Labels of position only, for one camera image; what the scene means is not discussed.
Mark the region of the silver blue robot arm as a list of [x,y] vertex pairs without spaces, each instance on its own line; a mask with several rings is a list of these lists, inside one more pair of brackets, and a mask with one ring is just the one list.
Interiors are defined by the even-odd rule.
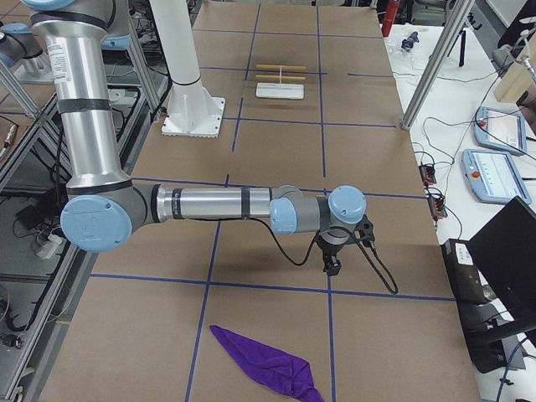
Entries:
[[279,188],[168,188],[135,184],[121,167],[101,48],[128,27],[125,1],[30,1],[34,32],[47,44],[71,178],[60,224],[68,241],[103,253],[142,226],[169,219],[254,220],[272,235],[313,233],[324,271],[341,268],[338,252],[355,244],[376,255],[366,199],[352,186],[309,197]]

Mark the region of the second robot arm grey blue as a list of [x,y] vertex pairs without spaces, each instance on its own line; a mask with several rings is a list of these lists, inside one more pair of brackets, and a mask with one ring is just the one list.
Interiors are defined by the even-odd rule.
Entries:
[[19,65],[13,73],[21,82],[51,84],[54,80],[49,56],[24,23],[1,26],[1,61],[9,69]]

